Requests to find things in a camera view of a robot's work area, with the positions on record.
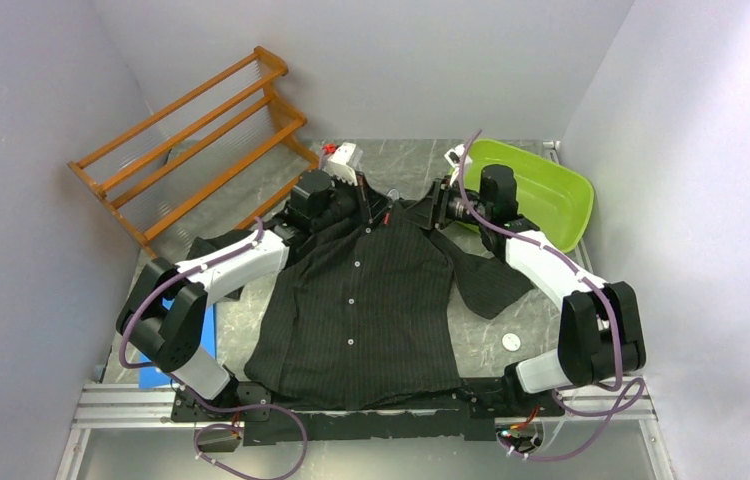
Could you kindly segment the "black pinstriped shirt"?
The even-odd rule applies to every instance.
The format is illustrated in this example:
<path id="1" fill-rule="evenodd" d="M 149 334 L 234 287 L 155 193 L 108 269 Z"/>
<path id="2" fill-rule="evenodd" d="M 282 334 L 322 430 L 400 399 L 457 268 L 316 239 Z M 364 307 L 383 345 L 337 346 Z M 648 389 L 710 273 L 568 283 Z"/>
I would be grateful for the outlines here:
<path id="1" fill-rule="evenodd" d="M 532 289 L 523 274 L 412 223 L 400 202 L 379 225 L 345 219 L 282 270 L 245 377 L 324 409 L 360 410 L 460 387 L 452 292 L 493 319 Z"/>

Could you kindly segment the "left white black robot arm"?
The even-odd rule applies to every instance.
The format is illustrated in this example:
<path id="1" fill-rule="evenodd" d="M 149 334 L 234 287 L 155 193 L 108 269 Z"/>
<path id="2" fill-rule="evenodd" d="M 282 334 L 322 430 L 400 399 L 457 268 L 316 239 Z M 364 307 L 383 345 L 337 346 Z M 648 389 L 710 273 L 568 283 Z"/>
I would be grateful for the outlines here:
<path id="1" fill-rule="evenodd" d="M 116 320 L 121 336 L 119 361 L 133 363 L 133 346 L 146 365 L 169 375 L 198 397 L 198 407 L 214 420 L 239 405 L 239 382 L 201 344 L 206 310 L 246 284 L 278 273 L 308 254 L 316 236 L 349 220 L 371 227 L 392 201 L 372 189 L 365 176 L 351 180 L 323 170 L 304 173 L 282 210 L 232 244 L 173 264 L 158 258 L 147 264 Z"/>

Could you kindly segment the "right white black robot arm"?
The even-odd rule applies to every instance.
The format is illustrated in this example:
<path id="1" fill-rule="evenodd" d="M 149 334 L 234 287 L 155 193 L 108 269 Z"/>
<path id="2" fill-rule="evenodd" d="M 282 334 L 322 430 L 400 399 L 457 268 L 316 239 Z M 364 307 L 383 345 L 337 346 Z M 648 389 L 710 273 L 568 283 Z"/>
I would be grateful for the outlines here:
<path id="1" fill-rule="evenodd" d="M 609 283 L 575 264 L 521 213 L 517 179 L 505 165 L 487 165 L 475 190 L 463 188 L 463 172 L 434 182 L 410 203 L 418 226 L 440 229 L 457 221 L 478 228 L 485 248 L 524 275 L 560 312 L 557 346 L 507 367 L 501 401 L 515 415 L 528 413 L 540 393 L 561 387 L 620 382 L 644 367 L 646 348 L 634 289 Z"/>

